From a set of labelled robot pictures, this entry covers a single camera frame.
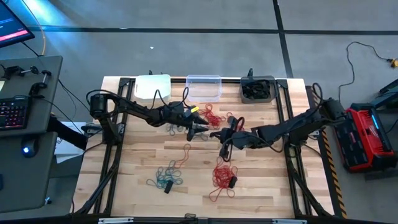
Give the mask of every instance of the computer mouse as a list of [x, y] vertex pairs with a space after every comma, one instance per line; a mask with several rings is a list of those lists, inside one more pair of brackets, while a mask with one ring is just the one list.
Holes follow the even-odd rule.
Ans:
[[22, 139], [22, 155], [26, 158], [34, 157], [39, 150], [39, 140], [35, 137]]

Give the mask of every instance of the gray desk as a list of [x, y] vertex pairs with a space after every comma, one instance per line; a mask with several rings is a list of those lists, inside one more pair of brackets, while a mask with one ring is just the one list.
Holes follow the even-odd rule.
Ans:
[[22, 155], [21, 141], [18, 136], [0, 139], [0, 174], [4, 181], [0, 213], [44, 205], [57, 134], [41, 134], [39, 151], [32, 158]]
[[[39, 69], [39, 71], [50, 71], [52, 76], [49, 78], [48, 87], [46, 89], [40, 90], [39, 94], [43, 95], [49, 102], [53, 102], [61, 71], [62, 60], [63, 59], [61, 56], [51, 56], [41, 57], [40, 59], [22, 58], [0, 60], [0, 64], [4, 67], [18, 65], [25, 70], [28, 70], [30, 66], [34, 65]], [[0, 69], [0, 77], [3, 75], [4, 71], [3, 69]], [[16, 95], [27, 96], [31, 86], [37, 82], [42, 82], [43, 77], [43, 74], [36, 75], [33, 73], [26, 73], [24, 77], [13, 76], [10, 80], [5, 80], [2, 78], [0, 81], [5, 81], [5, 83], [0, 91], [0, 98], [12, 98]], [[33, 99], [27, 127], [20, 130], [0, 131], [0, 138], [22, 134], [45, 133], [50, 119], [51, 107], [52, 105], [44, 100]]]

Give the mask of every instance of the red string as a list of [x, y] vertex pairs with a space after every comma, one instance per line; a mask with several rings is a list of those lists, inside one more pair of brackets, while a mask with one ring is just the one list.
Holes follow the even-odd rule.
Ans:
[[179, 163], [179, 162], [181, 162], [180, 165], [178, 165], [178, 167], [176, 166], [175, 168], [177, 168], [177, 169], [181, 168], [182, 164], [184, 164], [184, 162], [186, 162], [186, 161], [189, 159], [189, 150], [190, 150], [190, 149], [191, 149], [191, 145], [188, 144], [188, 143], [186, 143], [186, 144], [184, 145], [184, 153], [185, 153], [184, 158], [183, 158], [183, 159], [180, 159], [180, 160], [177, 160], [177, 161], [175, 162], [176, 164]]
[[209, 122], [209, 129], [219, 129], [221, 122], [225, 121], [226, 118], [224, 116], [220, 117], [215, 115], [213, 112], [213, 105], [206, 104], [205, 109], [199, 110], [200, 115], [204, 115], [207, 122]]
[[[213, 185], [218, 188], [209, 194], [209, 198], [212, 202], [217, 201], [218, 196], [220, 196], [223, 189], [226, 189], [228, 197], [233, 198], [235, 196], [235, 191], [228, 188], [228, 185], [231, 178], [236, 176], [236, 174], [238, 174], [238, 168], [236, 166], [231, 167], [230, 162], [224, 162], [223, 158], [217, 157], [217, 166], [213, 170]], [[212, 199], [211, 195], [216, 191], [218, 191], [217, 196], [215, 199]]]

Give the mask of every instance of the wooden plank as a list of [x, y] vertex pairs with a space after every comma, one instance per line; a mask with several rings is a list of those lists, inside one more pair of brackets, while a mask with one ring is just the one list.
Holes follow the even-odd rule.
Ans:
[[[117, 92], [119, 79], [120, 77], [105, 77], [102, 89]], [[308, 109], [304, 81], [288, 79], [288, 83], [294, 115], [303, 113]], [[183, 83], [172, 84], [172, 101], [181, 100], [184, 88]], [[238, 90], [237, 85], [223, 85], [220, 101], [213, 103], [213, 112], [218, 116], [226, 116], [227, 112], [232, 112], [237, 117], [244, 116], [245, 129], [279, 123], [275, 100], [271, 103], [243, 105]], [[201, 109], [206, 104], [187, 103]], [[234, 149], [232, 164], [239, 169], [234, 198], [229, 198], [224, 190], [217, 202], [209, 199], [209, 193], [216, 189], [212, 183], [212, 172], [220, 149], [217, 139], [209, 139], [207, 142], [195, 139], [190, 142], [192, 150], [189, 160], [180, 168], [183, 184], [174, 185], [169, 194], [147, 185], [147, 179], [155, 178], [159, 166], [167, 166], [171, 160], [184, 158], [183, 147], [187, 143], [185, 138], [184, 133], [177, 132], [175, 136], [170, 136], [165, 126], [153, 128], [139, 118], [128, 117], [112, 216], [183, 217], [186, 213], [194, 213], [203, 217], [223, 218], [293, 217], [284, 155], [269, 148]], [[101, 136], [91, 138], [89, 146], [100, 140]], [[274, 147], [278, 149], [281, 144], [278, 141]], [[308, 145], [318, 150], [316, 142], [309, 141]], [[84, 204], [98, 184], [104, 150], [105, 146], [100, 146], [85, 155], [74, 196], [76, 208]], [[324, 208], [332, 213], [322, 160], [305, 147], [302, 157], [308, 187]], [[298, 195], [303, 210], [300, 190]]]

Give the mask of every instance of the white cable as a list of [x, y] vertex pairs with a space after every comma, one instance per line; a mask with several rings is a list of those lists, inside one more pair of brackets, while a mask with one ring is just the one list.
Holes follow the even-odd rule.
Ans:
[[42, 55], [45, 55], [46, 38], [45, 38], [45, 35], [44, 35], [43, 27], [42, 27], [42, 25], [40, 25], [39, 20], [37, 20], [35, 14], [33, 14], [32, 10], [30, 10], [30, 8], [29, 8], [29, 6], [26, 4], [26, 2], [25, 2], [24, 0], [22, 0], [22, 2], [25, 4], [25, 6], [26, 6], [26, 8], [29, 10], [29, 12], [32, 14], [33, 18], [36, 20], [36, 23], [37, 23], [37, 25], [39, 26], [40, 31], [42, 32], [42, 37], [43, 37], [43, 51], [42, 51]]

